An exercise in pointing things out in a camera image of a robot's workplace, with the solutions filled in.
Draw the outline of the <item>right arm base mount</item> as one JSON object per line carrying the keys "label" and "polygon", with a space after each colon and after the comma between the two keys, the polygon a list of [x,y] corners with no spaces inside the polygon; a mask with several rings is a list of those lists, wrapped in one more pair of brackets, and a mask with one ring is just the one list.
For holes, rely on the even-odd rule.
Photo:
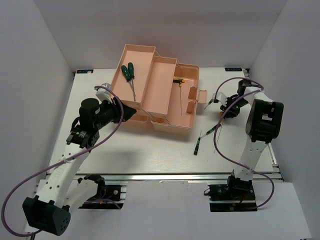
{"label": "right arm base mount", "polygon": [[247,193],[231,194],[226,184],[210,184],[203,195],[209,197],[212,213],[257,212],[257,202],[253,187]]}

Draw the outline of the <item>pink plastic toolbox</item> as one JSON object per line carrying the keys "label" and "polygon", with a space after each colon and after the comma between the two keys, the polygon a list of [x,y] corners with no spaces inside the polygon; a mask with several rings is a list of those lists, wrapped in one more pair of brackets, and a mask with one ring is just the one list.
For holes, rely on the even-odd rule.
{"label": "pink plastic toolbox", "polygon": [[[133,92],[121,66],[134,66]],[[189,135],[195,125],[198,104],[207,102],[207,91],[199,88],[200,68],[179,63],[174,57],[161,56],[155,46],[126,44],[111,82],[112,91],[136,114],[126,121],[133,128],[153,128],[159,132]],[[182,84],[182,114],[180,88]]]}

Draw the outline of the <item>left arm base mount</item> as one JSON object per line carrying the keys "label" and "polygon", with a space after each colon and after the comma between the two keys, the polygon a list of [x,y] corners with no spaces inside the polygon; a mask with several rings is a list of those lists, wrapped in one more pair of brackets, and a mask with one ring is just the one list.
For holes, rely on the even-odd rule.
{"label": "left arm base mount", "polygon": [[98,196],[90,197],[79,209],[121,210],[126,199],[124,183],[105,183]]}

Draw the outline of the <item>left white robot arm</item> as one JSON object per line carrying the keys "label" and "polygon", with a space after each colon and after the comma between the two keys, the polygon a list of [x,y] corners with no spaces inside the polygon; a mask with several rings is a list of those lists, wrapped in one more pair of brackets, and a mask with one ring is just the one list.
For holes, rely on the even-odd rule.
{"label": "left white robot arm", "polygon": [[105,196],[105,180],[98,174],[81,178],[72,190],[69,187],[91,148],[99,143],[100,129],[109,123],[125,122],[136,112],[116,98],[102,102],[87,98],[81,102],[79,116],[73,121],[66,139],[61,164],[54,168],[35,197],[27,197],[22,204],[30,227],[60,236],[79,207],[87,200],[99,200]]}

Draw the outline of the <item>green screwdriver short shaft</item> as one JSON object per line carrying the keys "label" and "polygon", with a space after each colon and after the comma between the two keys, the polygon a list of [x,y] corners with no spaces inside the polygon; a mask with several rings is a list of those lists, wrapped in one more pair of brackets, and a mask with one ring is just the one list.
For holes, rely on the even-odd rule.
{"label": "green screwdriver short shaft", "polygon": [[121,72],[122,72],[122,74],[124,75],[126,81],[127,81],[127,82],[129,83],[129,85],[130,85],[130,80],[131,80],[131,78],[130,78],[130,76],[129,76],[128,66],[122,65],[122,66],[121,66]]}

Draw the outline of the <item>small green precision screwdriver horizontal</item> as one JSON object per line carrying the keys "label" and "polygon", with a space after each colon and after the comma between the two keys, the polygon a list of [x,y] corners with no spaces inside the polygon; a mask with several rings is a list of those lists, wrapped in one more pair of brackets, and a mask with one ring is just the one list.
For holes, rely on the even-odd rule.
{"label": "small green precision screwdriver horizontal", "polygon": [[213,133],[216,128],[219,128],[220,125],[215,125],[214,127],[210,128],[205,134],[203,134],[202,136],[200,136],[200,139],[204,138],[205,136],[210,135],[211,133]]}

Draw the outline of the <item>green screwdriver long shaft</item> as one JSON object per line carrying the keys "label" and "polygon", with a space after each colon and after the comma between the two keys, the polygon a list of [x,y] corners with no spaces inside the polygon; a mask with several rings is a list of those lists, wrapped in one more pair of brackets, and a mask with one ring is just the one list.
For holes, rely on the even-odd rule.
{"label": "green screwdriver long shaft", "polygon": [[129,62],[128,65],[127,65],[127,68],[128,68],[128,74],[129,74],[129,77],[130,77],[130,86],[131,86],[131,89],[132,89],[132,92],[133,92],[133,100],[136,101],[136,93],[135,93],[135,87],[134,87],[134,78],[135,78],[135,74],[134,74],[134,65],[132,62]]}

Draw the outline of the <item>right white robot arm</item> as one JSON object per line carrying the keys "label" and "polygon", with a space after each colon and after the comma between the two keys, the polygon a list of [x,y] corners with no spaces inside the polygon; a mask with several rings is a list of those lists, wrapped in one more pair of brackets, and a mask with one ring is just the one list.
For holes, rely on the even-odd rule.
{"label": "right white robot arm", "polygon": [[242,107],[251,106],[245,125],[246,144],[225,187],[226,195],[233,200],[243,195],[244,188],[251,186],[261,154],[280,133],[284,111],[284,104],[267,97],[261,84],[243,77],[239,80],[237,94],[230,97],[222,94],[219,100],[224,119],[235,118]]}

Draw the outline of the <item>yellow black T-handle key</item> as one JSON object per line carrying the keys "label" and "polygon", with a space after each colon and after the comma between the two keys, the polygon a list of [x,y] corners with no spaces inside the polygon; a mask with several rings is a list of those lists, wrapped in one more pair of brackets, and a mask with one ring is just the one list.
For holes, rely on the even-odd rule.
{"label": "yellow black T-handle key", "polygon": [[218,154],[220,153],[219,149],[218,149],[219,130],[223,125],[223,121],[224,121],[224,112],[220,111],[219,112],[219,119],[218,119],[218,122],[215,126],[215,130],[213,131],[213,138],[212,138],[214,151],[217,152]]}
{"label": "yellow black T-handle key", "polygon": [[179,86],[180,114],[182,114],[182,90],[181,90],[181,88],[182,88],[182,85],[185,83],[185,80],[182,78],[174,78],[172,82],[178,84],[178,86]]}

